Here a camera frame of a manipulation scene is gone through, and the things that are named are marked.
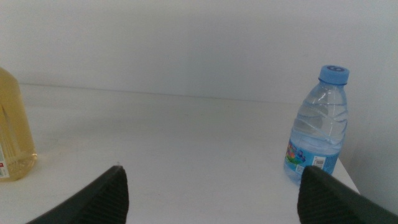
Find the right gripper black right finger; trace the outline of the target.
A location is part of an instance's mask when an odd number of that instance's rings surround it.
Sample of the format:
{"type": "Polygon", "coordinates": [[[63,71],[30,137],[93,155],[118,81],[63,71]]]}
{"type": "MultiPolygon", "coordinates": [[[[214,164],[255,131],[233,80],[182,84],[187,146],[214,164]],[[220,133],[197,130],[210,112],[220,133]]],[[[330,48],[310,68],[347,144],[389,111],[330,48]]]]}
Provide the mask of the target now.
{"type": "Polygon", "coordinates": [[[297,212],[301,223],[397,224],[396,214],[316,166],[307,166],[303,171],[297,212]]]}

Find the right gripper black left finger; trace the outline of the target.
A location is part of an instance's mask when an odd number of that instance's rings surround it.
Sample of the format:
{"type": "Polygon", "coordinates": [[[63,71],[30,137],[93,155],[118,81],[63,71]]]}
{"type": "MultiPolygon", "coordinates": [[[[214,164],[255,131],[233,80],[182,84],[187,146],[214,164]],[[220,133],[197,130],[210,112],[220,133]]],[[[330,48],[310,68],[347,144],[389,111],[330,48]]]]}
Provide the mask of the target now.
{"type": "Polygon", "coordinates": [[[30,224],[120,223],[127,220],[129,192],[123,166],[112,166],[85,188],[30,224]]]}

